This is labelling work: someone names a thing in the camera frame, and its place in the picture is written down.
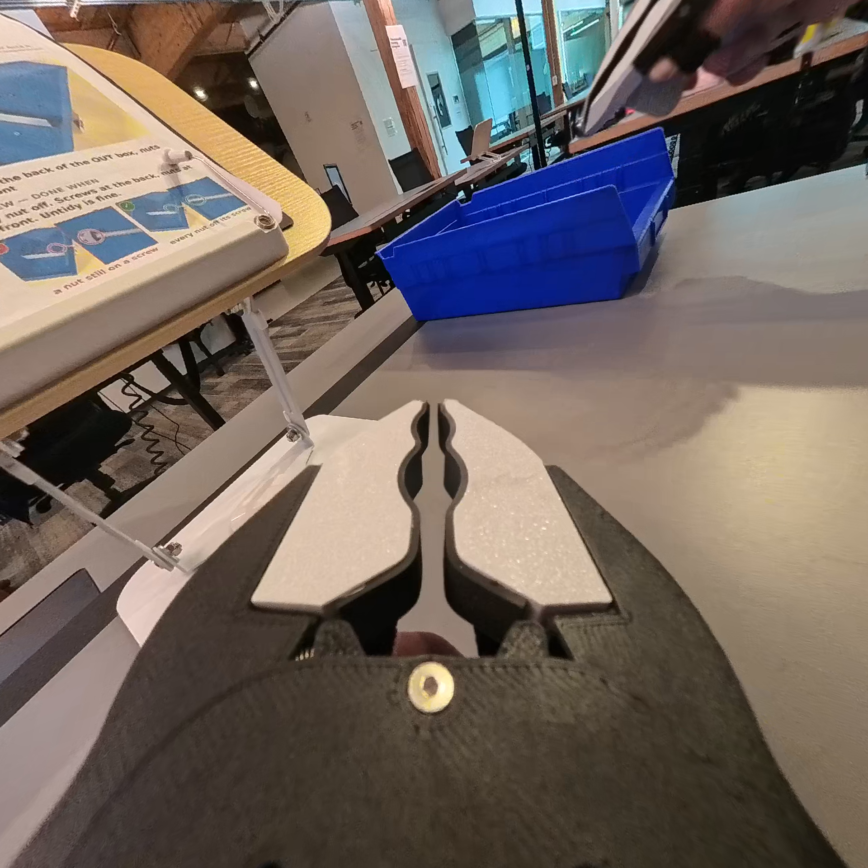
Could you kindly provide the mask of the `blue plastic bin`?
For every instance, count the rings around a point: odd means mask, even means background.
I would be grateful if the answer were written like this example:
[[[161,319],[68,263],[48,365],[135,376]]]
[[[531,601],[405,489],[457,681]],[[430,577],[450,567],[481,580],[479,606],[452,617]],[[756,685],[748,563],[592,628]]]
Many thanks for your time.
[[[616,300],[674,200],[654,127],[451,201],[377,254],[419,321]]]

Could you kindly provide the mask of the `instruction board on white stand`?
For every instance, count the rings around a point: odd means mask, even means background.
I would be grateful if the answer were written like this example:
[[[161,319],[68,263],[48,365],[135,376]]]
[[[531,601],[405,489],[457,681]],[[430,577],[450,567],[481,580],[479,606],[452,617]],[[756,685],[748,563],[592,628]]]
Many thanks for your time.
[[[210,524],[151,547],[70,499],[24,463],[26,441],[2,440],[2,469],[137,548],[150,566],[117,612],[143,645],[169,602],[218,543],[307,466],[350,467],[376,423],[317,416],[292,395],[253,280],[289,259],[277,201],[214,162],[156,110],[137,103],[70,49],[2,16],[2,411],[83,373],[123,345],[233,292],[288,433],[233,483]]]

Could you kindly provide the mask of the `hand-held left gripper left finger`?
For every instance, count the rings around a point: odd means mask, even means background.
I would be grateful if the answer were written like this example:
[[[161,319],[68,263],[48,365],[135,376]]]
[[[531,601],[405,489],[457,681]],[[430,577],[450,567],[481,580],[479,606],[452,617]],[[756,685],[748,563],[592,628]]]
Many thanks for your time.
[[[251,597],[257,609],[349,623],[364,651],[392,652],[418,601],[421,530],[415,496],[429,404],[414,399],[350,425],[325,452]]]

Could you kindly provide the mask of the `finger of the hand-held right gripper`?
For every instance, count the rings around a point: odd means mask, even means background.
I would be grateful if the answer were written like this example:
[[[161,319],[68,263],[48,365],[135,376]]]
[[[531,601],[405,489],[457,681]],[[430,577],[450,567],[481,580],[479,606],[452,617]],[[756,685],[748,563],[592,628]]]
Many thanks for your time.
[[[578,115],[579,137],[589,137],[617,123],[627,109],[627,98],[646,75],[636,70],[636,38],[642,33],[643,20],[656,2],[639,1],[632,4],[623,26],[613,39],[609,51],[598,69],[590,92]],[[667,114],[647,114],[663,117]]]
[[[685,72],[675,61],[657,61],[627,98],[625,107],[640,114],[669,114],[682,94],[697,83],[695,71]]]

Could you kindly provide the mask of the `person's right hand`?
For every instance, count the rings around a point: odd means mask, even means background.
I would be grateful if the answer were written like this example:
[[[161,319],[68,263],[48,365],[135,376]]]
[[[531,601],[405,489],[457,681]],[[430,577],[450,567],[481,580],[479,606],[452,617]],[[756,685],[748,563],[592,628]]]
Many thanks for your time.
[[[731,84],[762,71],[784,36],[801,37],[808,26],[841,17],[847,1],[716,1],[704,18],[707,33],[720,44],[701,69]]]

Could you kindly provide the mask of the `brown long table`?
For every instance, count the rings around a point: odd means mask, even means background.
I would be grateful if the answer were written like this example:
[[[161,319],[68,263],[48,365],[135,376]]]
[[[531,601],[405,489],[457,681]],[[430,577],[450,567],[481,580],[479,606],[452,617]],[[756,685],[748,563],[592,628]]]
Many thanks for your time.
[[[363,279],[358,258],[353,256],[359,246],[374,244],[381,239],[392,241],[450,201],[469,200],[475,187],[509,165],[521,152],[522,149],[516,146],[500,156],[485,157],[470,168],[401,193],[385,205],[357,215],[342,225],[337,224],[337,218],[332,218],[331,233],[322,254],[336,259],[344,283],[352,290],[359,309],[366,311],[375,303],[368,282]]]

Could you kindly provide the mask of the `black office chair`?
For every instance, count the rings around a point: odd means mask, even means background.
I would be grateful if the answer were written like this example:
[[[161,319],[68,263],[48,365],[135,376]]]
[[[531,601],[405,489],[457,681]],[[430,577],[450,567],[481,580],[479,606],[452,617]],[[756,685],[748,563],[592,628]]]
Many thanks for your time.
[[[108,458],[132,443],[127,437],[132,427],[128,415],[111,409],[97,393],[88,393],[30,424],[17,460],[62,490],[90,482],[108,498],[101,511],[106,517],[139,490],[117,490],[114,478],[101,471]]]

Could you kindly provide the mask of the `grey desk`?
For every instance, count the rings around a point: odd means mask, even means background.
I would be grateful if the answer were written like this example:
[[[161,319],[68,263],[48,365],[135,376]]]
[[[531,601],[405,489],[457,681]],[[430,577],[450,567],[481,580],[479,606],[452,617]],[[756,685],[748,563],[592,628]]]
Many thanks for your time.
[[[113,607],[2,699],[11,866],[866,866],[866,180],[677,208],[610,302],[410,325],[337,398],[429,404],[392,652],[251,597],[316,472],[145,643]],[[392,333],[398,332],[393,340]],[[494,656],[447,602],[438,406],[546,465],[613,594]]]

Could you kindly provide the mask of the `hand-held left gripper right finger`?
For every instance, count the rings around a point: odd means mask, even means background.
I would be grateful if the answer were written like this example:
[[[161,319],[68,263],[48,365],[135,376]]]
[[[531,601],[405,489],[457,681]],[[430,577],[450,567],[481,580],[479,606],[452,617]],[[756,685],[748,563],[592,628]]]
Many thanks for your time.
[[[606,613],[613,594],[543,460],[456,399],[438,406],[443,587],[481,656],[519,622],[554,634],[560,616]]]

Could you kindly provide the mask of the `wooden pillar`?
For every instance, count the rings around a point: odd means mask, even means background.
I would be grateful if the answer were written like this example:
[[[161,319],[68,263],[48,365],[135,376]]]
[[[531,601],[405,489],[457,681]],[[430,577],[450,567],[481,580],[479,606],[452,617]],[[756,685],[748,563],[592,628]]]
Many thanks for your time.
[[[434,179],[441,177],[439,153],[419,95],[410,42],[391,1],[363,1],[396,108],[411,148],[418,151]]]

